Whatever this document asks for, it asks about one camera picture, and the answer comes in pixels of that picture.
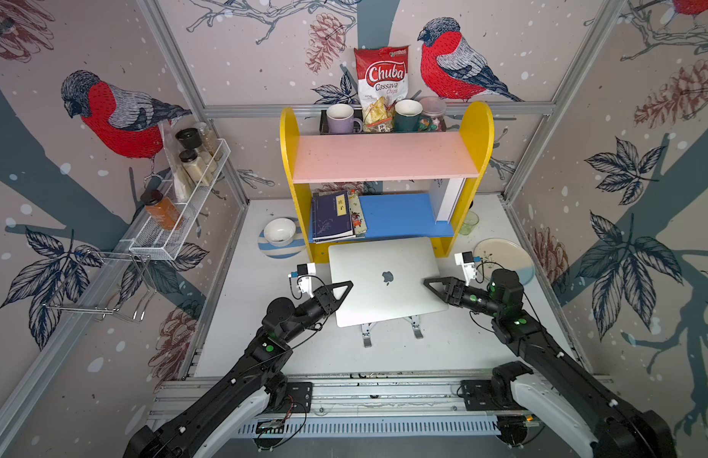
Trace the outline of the silver laptop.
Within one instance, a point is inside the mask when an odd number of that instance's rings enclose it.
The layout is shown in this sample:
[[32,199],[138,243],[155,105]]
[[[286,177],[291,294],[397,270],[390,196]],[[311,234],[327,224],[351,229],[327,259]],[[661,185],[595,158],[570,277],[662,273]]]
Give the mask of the silver laptop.
[[353,282],[336,312],[339,327],[438,313],[448,306],[425,279],[440,271],[429,238],[336,244],[329,249],[333,282]]

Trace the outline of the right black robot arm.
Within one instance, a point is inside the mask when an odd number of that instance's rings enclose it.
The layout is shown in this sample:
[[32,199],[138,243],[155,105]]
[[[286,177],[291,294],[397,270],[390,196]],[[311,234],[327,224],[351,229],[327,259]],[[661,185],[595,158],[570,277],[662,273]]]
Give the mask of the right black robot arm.
[[455,277],[423,283],[447,305],[491,318],[496,338],[520,359],[495,368],[493,385],[502,385],[505,398],[536,414],[579,456],[676,456],[664,419],[607,389],[527,313],[516,272],[496,269],[484,288]]

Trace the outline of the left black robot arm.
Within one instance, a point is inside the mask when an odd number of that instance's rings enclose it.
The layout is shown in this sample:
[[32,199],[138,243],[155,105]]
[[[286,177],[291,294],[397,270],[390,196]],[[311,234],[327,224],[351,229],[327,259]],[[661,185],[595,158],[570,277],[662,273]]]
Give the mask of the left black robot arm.
[[293,354],[292,341],[321,329],[344,303],[353,282],[324,284],[300,305],[288,298],[269,303],[261,327],[247,349],[197,402],[156,431],[132,435],[126,457],[212,457],[244,423],[269,405],[279,406],[287,389],[282,368]]

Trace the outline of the silver laptop stand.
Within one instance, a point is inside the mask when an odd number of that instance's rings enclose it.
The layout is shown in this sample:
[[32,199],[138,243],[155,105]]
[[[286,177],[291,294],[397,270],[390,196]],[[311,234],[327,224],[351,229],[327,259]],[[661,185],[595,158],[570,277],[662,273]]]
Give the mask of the silver laptop stand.
[[363,339],[363,347],[373,347],[372,337],[382,338],[388,342],[394,341],[396,338],[403,338],[403,336],[405,336],[405,326],[403,324],[396,324],[396,322],[399,321],[407,322],[415,339],[424,339],[421,317],[419,315],[411,315],[395,320],[361,324],[360,330],[361,339]]

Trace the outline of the black lid spice jar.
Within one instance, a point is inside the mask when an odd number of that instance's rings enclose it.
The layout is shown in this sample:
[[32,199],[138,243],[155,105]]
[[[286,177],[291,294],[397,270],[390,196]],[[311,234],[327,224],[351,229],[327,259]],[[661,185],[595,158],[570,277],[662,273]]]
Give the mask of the black lid spice jar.
[[205,146],[202,135],[197,128],[191,127],[178,131],[176,140],[185,150],[194,150],[204,163],[209,166],[212,173],[218,169],[212,153]]

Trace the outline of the green drinking glass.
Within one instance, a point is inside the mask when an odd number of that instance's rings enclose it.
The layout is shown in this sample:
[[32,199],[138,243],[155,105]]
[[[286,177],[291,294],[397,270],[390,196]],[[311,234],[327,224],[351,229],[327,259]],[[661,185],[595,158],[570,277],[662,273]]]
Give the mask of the green drinking glass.
[[468,213],[466,214],[466,217],[464,218],[464,222],[461,225],[461,228],[459,230],[459,234],[462,236],[468,236],[470,235],[474,229],[477,227],[477,225],[480,222],[480,218],[477,213],[475,213],[472,210],[469,210]]

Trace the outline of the white bowl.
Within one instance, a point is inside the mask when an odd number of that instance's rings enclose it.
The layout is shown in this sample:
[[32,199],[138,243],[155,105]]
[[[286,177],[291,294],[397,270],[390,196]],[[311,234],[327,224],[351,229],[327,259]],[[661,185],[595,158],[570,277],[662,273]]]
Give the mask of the white bowl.
[[294,242],[297,230],[298,227],[292,219],[278,218],[265,225],[263,236],[268,244],[284,247]]

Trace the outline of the glass candy jar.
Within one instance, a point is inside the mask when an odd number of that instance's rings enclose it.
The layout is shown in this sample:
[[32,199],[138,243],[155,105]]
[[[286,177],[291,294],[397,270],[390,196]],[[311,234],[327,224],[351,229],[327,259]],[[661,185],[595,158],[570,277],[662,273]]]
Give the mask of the glass candy jar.
[[445,112],[447,103],[439,97],[424,97],[420,100],[422,105],[418,129],[420,132],[445,132]]

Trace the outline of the purple mug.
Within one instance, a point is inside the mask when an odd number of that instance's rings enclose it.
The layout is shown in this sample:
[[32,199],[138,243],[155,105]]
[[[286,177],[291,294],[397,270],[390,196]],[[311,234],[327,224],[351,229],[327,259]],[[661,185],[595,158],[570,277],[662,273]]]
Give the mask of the purple mug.
[[331,105],[326,110],[326,119],[330,135],[350,135],[363,131],[363,122],[356,118],[354,108],[348,104]]

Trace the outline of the dark green mug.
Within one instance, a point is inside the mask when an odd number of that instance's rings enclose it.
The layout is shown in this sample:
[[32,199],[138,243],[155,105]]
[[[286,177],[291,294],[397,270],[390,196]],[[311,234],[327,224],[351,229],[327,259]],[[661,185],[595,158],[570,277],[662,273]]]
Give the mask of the dark green mug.
[[403,99],[395,106],[394,131],[396,133],[416,133],[423,112],[422,104],[416,100]]

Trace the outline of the pale spice jar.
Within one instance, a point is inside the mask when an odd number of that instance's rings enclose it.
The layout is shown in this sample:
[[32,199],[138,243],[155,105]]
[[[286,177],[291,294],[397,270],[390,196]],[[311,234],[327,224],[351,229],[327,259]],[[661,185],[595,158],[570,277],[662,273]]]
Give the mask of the pale spice jar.
[[189,178],[200,186],[210,187],[212,181],[207,174],[207,163],[197,154],[196,150],[186,149],[179,154],[179,159]]

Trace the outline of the rear spice jar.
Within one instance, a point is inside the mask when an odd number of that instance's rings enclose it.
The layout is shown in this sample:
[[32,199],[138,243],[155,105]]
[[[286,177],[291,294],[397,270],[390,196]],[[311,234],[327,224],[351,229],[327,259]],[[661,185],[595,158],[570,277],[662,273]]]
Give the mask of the rear spice jar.
[[210,155],[216,161],[218,161],[218,158],[216,157],[216,152],[218,151],[219,140],[214,130],[207,123],[204,122],[196,123],[194,125],[194,128],[198,131],[204,147],[207,149]]

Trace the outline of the orange spice jar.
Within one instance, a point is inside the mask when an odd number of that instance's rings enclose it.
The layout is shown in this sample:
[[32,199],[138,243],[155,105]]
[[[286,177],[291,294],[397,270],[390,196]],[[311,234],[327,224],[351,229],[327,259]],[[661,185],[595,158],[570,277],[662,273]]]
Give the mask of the orange spice jar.
[[165,231],[173,231],[181,221],[181,213],[171,200],[163,193],[155,190],[146,190],[140,198],[145,210],[153,220]]

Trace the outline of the red Chuba chips bag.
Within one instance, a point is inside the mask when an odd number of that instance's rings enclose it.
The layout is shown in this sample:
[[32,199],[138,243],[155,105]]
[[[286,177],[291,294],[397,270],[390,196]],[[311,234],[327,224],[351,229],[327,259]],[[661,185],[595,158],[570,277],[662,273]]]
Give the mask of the red Chuba chips bag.
[[394,130],[395,105],[408,94],[408,47],[355,49],[365,133]]

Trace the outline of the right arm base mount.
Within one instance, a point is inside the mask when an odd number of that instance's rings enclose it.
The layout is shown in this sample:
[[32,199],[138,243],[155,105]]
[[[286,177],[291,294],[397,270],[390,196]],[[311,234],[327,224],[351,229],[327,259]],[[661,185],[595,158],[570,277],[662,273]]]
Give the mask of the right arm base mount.
[[466,411],[498,411],[504,408],[498,402],[491,380],[463,380],[457,396],[464,401]]

